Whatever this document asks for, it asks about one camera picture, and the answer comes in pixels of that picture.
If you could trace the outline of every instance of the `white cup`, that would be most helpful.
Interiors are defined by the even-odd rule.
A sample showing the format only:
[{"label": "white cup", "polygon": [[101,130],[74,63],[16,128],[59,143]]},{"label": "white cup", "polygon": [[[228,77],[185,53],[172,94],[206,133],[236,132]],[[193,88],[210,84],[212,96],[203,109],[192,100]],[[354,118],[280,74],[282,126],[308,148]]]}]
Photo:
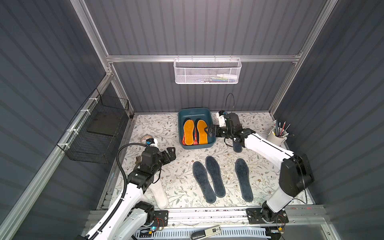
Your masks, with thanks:
[{"label": "white cup", "polygon": [[275,127],[273,127],[273,129],[269,132],[269,135],[268,135],[266,140],[275,144],[276,146],[282,145],[287,138],[286,137],[277,137],[274,135],[274,132],[275,132]]}]

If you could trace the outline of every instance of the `mounting plate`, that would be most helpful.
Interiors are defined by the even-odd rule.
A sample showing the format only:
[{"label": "mounting plate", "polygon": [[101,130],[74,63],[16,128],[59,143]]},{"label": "mounting plate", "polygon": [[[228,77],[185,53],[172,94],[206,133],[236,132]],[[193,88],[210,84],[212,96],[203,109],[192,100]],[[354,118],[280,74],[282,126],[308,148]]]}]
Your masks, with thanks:
[{"label": "mounting plate", "polygon": [[[259,208],[250,208],[250,209],[246,209],[245,212],[247,213],[247,218],[248,218],[248,221],[249,221],[249,224],[265,224],[265,223],[268,223],[268,222],[265,222],[264,219],[263,219],[263,215],[261,213],[261,210],[262,208],[259,207]],[[279,212],[279,214],[281,216],[283,216],[283,218],[279,218],[283,223],[288,223],[289,220],[288,220],[288,216],[285,212],[285,210],[281,210]]]},{"label": "mounting plate", "polygon": [[168,225],[168,211],[166,210],[163,210],[163,211],[155,211],[155,216],[153,217],[153,223],[150,225],[151,227],[155,226],[157,227],[157,220],[156,220],[156,217],[157,218],[160,218],[164,221],[159,221],[159,227],[165,227]]}]

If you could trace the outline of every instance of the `ventilation grille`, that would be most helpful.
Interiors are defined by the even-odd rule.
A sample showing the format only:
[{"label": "ventilation grille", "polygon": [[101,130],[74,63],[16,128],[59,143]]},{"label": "ventilation grille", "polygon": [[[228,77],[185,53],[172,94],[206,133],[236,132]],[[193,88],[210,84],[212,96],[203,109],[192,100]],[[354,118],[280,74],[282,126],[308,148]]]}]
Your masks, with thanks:
[{"label": "ventilation grille", "polygon": [[[139,237],[140,230],[135,234],[137,239],[190,239],[192,233],[204,230],[207,228],[188,228],[188,229],[164,229],[152,234],[152,237]],[[221,228],[220,234],[214,235],[211,238],[228,238],[228,237],[258,237],[270,239],[270,236],[265,235],[264,228],[258,227],[224,227]]]}]

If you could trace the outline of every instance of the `corrugated wall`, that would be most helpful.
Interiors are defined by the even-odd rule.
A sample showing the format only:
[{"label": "corrugated wall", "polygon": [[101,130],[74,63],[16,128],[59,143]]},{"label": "corrugated wall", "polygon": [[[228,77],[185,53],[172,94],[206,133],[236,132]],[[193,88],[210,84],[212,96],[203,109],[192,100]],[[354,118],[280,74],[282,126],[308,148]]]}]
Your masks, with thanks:
[{"label": "corrugated wall", "polygon": [[324,1],[86,0],[110,55],[297,54]]},{"label": "corrugated wall", "polygon": [[[115,63],[136,112],[225,108],[228,93],[234,110],[268,110],[292,63],[243,63],[238,84],[176,84],[173,63]],[[228,97],[227,110],[233,98]]]},{"label": "corrugated wall", "polygon": [[[105,72],[69,1],[0,1],[0,35],[2,222]],[[14,239],[81,233],[109,167],[64,159]]]},{"label": "corrugated wall", "polygon": [[383,13],[383,1],[339,1],[275,114],[343,240],[383,238]]},{"label": "corrugated wall", "polygon": [[[86,0],[110,55],[297,54],[324,2]],[[291,66],[243,63],[238,84],[178,86],[168,63],[114,65],[136,112],[224,109],[231,91],[235,110],[268,110]]]}]

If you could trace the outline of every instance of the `dark gray insole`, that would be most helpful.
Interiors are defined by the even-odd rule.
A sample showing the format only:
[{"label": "dark gray insole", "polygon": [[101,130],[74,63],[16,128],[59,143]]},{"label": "dark gray insole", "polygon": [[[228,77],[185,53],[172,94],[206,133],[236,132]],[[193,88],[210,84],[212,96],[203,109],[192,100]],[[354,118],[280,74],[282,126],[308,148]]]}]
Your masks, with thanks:
[{"label": "dark gray insole", "polygon": [[209,175],[212,178],[212,182],[214,183],[216,196],[224,197],[225,188],[224,188],[223,180],[221,179],[220,167],[216,159],[214,159],[214,157],[212,156],[208,156],[205,159],[205,166],[207,168]]},{"label": "dark gray insole", "polygon": [[232,146],[233,146],[233,150],[235,152],[242,152],[242,150],[243,150],[243,147],[241,146],[241,143],[235,142],[234,140],[232,140]]},{"label": "dark gray insole", "polygon": [[235,163],[235,172],[239,180],[241,194],[246,202],[253,201],[253,193],[249,184],[249,169],[244,159],[237,159]]},{"label": "dark gray insole", "polygon": [[192,166],[193,176],[195,177],[197,183],[200,185],[201,191],[205,197],[207,203],[214,203],[216,201],[216,195],[212,190],[211,185],[208,181],[207,170],[201,162],[194,162]]}]

